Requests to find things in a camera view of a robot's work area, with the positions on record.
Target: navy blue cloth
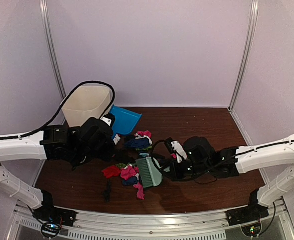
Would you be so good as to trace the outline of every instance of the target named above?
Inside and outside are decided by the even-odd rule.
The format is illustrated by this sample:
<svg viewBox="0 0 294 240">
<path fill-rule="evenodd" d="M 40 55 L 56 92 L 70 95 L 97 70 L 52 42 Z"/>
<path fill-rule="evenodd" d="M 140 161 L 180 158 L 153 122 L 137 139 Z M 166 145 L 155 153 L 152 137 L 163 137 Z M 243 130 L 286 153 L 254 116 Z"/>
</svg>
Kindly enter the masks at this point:
<svg viewBox="0 0 294 240">
<path fill-rule="evenodd" d="M 138 183 L 138 179 L 135 176 L 132 176 L 127 181 L 125 179 L 122 180 L 122 185 L 124 186 L 133 186 Z"/>
<path fill-rule="evenodd" d="M 139 139 L 131 139 L 127 142 L 125 142 L 124 147 L 126 149 L 145 149 L 149 144 L 149 140 L 144 137 L 144 138 L 139 138 Z"/>
</svg>

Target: pink cloth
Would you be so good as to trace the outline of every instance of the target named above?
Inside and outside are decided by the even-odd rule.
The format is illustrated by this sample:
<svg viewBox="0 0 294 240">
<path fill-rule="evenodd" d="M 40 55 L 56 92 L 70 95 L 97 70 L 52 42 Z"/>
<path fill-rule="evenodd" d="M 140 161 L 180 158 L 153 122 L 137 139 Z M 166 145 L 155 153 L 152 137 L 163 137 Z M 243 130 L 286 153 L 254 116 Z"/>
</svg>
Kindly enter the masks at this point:
<svg viewBox="0 0 294 240">
<path fill-rule="evenodd" d="M 121 178 L 122 179 L 125 179 L 126 181 L 131 178 L 131 177 L 134 177 L 136 176 L 136 171 L 134 168 L 132 168 L 132 166 L 128 166 L 127 168 L 123 168 L 121 169 Z"/>
<path fill-rule="evenodd" d="M 147 137 L 151 138 L 151 132 L 149 132 L 149 131 L 138 131 L 137 134 L 140 136 L 147 136 Z"/>
<path fill-rule="evenodd" d="M 137 198 L 141 200 L 145 200 L 145 194 L 143 193 L 143 187 L 140 183 L 137 183 L 133 186 L 134 188 L 138 189 Z"/>
</svg>

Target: metal corner post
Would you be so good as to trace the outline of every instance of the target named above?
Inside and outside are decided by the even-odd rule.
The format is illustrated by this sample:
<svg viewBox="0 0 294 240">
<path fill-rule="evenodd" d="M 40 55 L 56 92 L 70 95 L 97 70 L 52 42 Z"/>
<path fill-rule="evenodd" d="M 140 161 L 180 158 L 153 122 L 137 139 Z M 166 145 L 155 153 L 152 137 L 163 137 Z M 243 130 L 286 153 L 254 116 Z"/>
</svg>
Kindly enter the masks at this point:
<svg viewBox="0 0 294 240">
<path fill-rule="evenodd" d="M 53 45 L 52 35 L 51 35 L 51 29 L 50 29 L 50 22 L 49 22 L 49 15 L 48 15 L 48 9 L 47 9 L 47 0 L 40 0 L 40 11 L 41 11 L 41 17 L 42 22 L 44 26 L 45 36 L 46 36 L 46 42 L 48 45 L 49 50 L 49 57 L 53 69 L 53 73 L 56 78 L 57 87 L 61 96 L 61 99 L 64 99 L 66 97 L 66 91 L 63 86 L 63 82 L 61 79 L 61 74 L 57 62 L 57 57 Z"/>
<path fill-rule="evenodd" d="M 250 10 L 250 16 L 249 16 L 249 24 L 248 24 L 248 31 L 247 31 L 247 38 L 246 38 L 246 42 L 245 42 L 245 47 L 244 47 L 244 51 L 243 51 L 243 55 L 242 55 L 242 60 L 241 60 L 241 64 L 240 64 L 240 69 L 238 72 L 238 77 L 237 77 L 237 82 L 235 85 L 235 89 L 233 91 L 233 95 L 231 98 L 231 102 L 229 105 L 229 111 L 232 112 L 238 94 L 239 94 L 239 90 L 241 87 L 241 83 L 245 74 L 245 70 L 247 67 L 247 63 L 248 63 L 248 59 L 249 59 L 249 53 L 250 53 L 250 49 L 252 46 L 252 41 L 253 41 L 253 37 L 255 34 L 255 30 L 256 30 L 256 25 L 257 25 L 257 19 L 258 19 L 258 3 L 259 0 L 252 0 L 251 3 L 251 10 Z"/>
</svg>

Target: blue dustpan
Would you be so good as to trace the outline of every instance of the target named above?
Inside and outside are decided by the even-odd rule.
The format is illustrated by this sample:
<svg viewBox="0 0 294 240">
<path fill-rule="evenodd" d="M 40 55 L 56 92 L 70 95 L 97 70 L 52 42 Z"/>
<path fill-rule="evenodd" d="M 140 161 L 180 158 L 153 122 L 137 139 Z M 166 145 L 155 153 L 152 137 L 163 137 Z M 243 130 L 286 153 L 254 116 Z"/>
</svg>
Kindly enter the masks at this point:
<svg viewBox="0 0 294 240">
<path fill-rule="evenodd" d="M 112 138 L 114 138 L 116 134 L 123 136 L 131 134 L 142 116 L 142 114 L 137 114 L 117 106 L 112 106 L 110 113 L 116 118 L 112 126 Z"/>
</svg>

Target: red cloth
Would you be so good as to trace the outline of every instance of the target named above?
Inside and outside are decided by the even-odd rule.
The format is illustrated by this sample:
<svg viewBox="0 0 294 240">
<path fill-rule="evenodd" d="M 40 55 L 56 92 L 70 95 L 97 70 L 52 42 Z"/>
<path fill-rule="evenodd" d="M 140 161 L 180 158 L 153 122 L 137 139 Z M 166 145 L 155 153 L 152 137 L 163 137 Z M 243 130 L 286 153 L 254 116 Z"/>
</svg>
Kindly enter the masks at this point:
<svg viewBox="0 0 294 240">
<path fill-rule="evenodd" d="M 109 179 L 111 177 L 119 176 L 121 170 L 116 166 L 109 166 L 101 171 L 105 178 Z"/>
<path fill-rule="evenodd" d="M 134 188 L 138 189 L 137 198 L 141 200 L 145 200 L 145 194 L 143 193 L 143 187 L 140 183 L 137 183 L 133 186 Z"/>
<path fill-rule="evenodd" d="M 149 131 L 138 131 L 137 134 L 140 136 L 147 136 L 147 137 L 151 138 L 151 132 L 149 132 Z"/>
<path fill-rule="evenodd" d="M 127 168 L 121 169 L 121 178 L 125 179 L 126 181 L 131 178 L 136 176 L 136 171 L 132 166 L 128 166 Z"/>
</svg>

